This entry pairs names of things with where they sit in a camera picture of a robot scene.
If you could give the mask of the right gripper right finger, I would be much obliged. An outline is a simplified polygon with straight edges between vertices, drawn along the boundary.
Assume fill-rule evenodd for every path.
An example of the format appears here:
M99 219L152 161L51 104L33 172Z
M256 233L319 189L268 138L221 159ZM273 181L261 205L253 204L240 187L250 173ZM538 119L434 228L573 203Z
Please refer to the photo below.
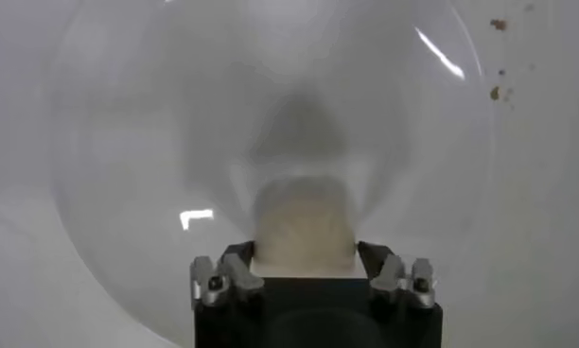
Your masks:
M411 308L435 306L434 270L428 258L416 258L407 271L403 259L387 246L359 241L357 252L375 296L389 305L406 295Z

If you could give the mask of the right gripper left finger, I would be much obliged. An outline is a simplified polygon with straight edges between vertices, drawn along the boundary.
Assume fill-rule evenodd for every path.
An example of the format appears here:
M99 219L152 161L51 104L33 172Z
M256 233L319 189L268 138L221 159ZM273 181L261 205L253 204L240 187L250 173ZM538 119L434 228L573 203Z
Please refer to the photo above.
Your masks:
M190 264L191 306L215 307L235 293L241 301L261 293L265 280L251 272L253 241L229 245L217 264L209 256L197 256Z

